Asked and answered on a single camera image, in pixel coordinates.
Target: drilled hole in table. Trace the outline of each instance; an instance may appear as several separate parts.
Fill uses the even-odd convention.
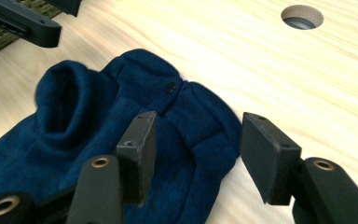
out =
[[[311,30],[324,22],[324,15],[314,7],[296,5],[287,7],[281,14],[282,20],[298,30]]]

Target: round hole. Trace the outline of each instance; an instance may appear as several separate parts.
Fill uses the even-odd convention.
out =
[[[287,7],[281,14],[282,20],[298,30],[311,30],[324,22],[324,15],[314,7],[296,5]]]
[[[109,160],[107,158],[98,158],[91,162],[91,166],[94,168],[101,168],[109,164]]]
[[[20,198],[17,195],[10,195],[0,200],[0,216],[10,212],[20,203]]]
[[[325,171],[332,171],[334,170],[334,165],[328,161],[314,161],[313,164],[318,167],[319,169]]]
[[[124,142],[124,146],[133,147],[134,143],[132,141]]]

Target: wooden table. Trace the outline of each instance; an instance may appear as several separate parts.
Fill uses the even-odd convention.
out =
[[[323,24],[282,21],[292,5],[319,9]],[[148,49],[183,79],[217,93],[238,118],[272,120],[303,147],[302,158],[335,161],[358,184],[358,1],[84,0],[61,14],[61,43],[23,40],[0,51],[0,136],[34,113],[34,89],[62,60],[102,69],[130,49]],[[223,180],[207,223],[293,223],[290,207],[264,205],[241,159]]]

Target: blue fleece glove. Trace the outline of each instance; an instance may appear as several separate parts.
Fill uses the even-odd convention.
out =
[[[83,163],[114,151],[132,119],[157,111],[157,156],[146,204],[126,223],[204,223],[239,156],[241,124],[212,92],[142,49],[101,72],[65,61],[36,88],[36,112],[0,138],[0,194],[40,202],[74,185]]]

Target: navy blue glove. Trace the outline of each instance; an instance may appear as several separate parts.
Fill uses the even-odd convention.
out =
[[[126,222],[204,223],[240,155],[241,124],[228,106],[142,49],[101,72],[59,63],[35,99],[36,112],[0,138],[0,194],[27,191],[40,202],[74,185],[87,159],[112,153],[132,119],[154,110],[152,187],[143,207],[125,206]]]

